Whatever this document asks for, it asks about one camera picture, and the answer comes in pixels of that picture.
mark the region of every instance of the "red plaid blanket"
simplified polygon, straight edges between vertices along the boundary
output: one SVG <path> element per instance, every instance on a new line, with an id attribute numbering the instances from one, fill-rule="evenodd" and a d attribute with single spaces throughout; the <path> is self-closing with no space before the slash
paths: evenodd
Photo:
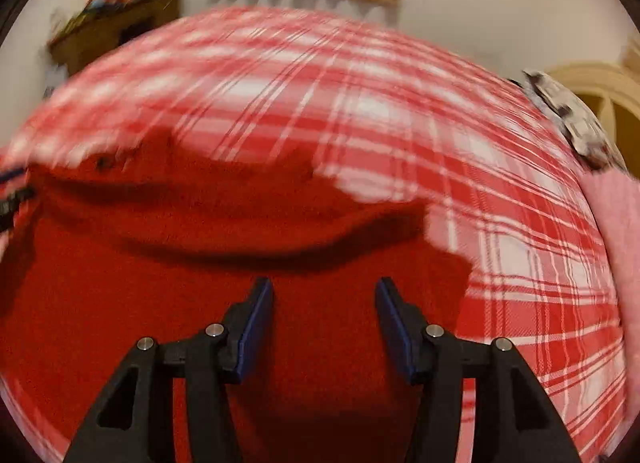
<path id="1" fill-rule="evenodd" d="M 213 10 L 73 77 L 15 135 L 4 162 L 75 164 L 156 126 L 215 159 L 307 148 L 319 172 L 363 201 L 428 198 L 430 242 L 474 263 L 456 334 L 510 337 L 584 461 L 615 438 L 625 363 L 603 240 L 569 147 L 516 86 L 370 24 Z M 40 414 L 29 383 L 7 372 L 1 382 L 31 444 L 60 461 L 68 440 Z M 461 462 L 473 403 L 468 388 Z"/>

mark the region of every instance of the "wooden cabinet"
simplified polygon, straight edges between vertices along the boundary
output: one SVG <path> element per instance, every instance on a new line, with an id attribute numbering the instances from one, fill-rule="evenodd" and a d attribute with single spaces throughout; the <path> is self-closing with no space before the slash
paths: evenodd
<path id="1" fill-rule="evenodd" d="M 137 0 L 56 36 L 48 44 L 49 53 L 54 62 L 66 65 L 71 76 L 128 40 L 179 17 L 180 0 Z"/>

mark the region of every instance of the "blue gripper pad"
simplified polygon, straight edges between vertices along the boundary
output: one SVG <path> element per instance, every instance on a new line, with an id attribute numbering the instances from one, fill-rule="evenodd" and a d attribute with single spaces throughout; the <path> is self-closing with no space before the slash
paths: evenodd
<path id="1" fill-rule="evenodd" d="M 272 315 L 273 285 L 266 277 L 256 279 L 244 302 L 229 307 L 223 319 L 228 330 L 227 349 L 220 353 L 228 383 L 241 383 L 254 369 Z"/>
<path id="2" fill-rule="evenodd" d="M 382 277 L 376 284 L 376 310 L 391 360 L 408 383 L 416 384 L 427 321 L 416 306 L 402 300 L 389 277 Z"/>
<path id="3" fill-rule="evenodd" d="M 24 169 L 22 168 L 0 172 L 0 185 L 2 185 L 2 183 L 8 182 L 9 180 L 17 178 L 21 174 L 24 174 Z"/>

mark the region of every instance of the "screw head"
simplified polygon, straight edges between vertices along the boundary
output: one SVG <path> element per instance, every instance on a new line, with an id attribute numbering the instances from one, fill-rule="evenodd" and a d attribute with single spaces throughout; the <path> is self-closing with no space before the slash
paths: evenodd
<path id="1" fill-rule="evenodd" d="M 138 346 L 139 350 L 147 351 L 154 346 L 154 340 L 151 337 L 142 337 L 136 345 Z"/>
<path id="2" fill-rule="evenodd" d="M 495 340 L 495 347 L 500 351 L 509 351 L 513 348 L 513 343 L 508 338 L 500 337 Z"/>
<path id="3" fill-rule="evenodd" d="M 427 328 L 425 328 L 427 335 L 433 338 L 442 337 L 444 335 L 444 328 L 437 324 L 429 324 Z"/>
<path id="4" fill-rule="evenodd" d="M 204 331 L 210 337 L 217 337 L 225 332 L 225 327 L 222 324 L 209 324 Z"/>

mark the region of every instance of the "red fabric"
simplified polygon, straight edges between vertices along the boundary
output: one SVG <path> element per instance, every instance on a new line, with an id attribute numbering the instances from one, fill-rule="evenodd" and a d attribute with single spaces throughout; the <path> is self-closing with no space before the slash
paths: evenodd
<path id="1" fill-rule="evenodd" d="M 78 169 L 34 166 L 31 183 L 40 202 L 0 265 L 2 372 L 63 435 L 137 338 L 187 337 L 268 275 L 270 338 L 230 388 L 247 461 L 401 460 L 417 394 L 388 362 L 375 282 L 390 275 L 453 329 L 470 273 L 423 240 L 424 201 L 362 204 L 299 154 L 216 163 L 165 133 Z"/>

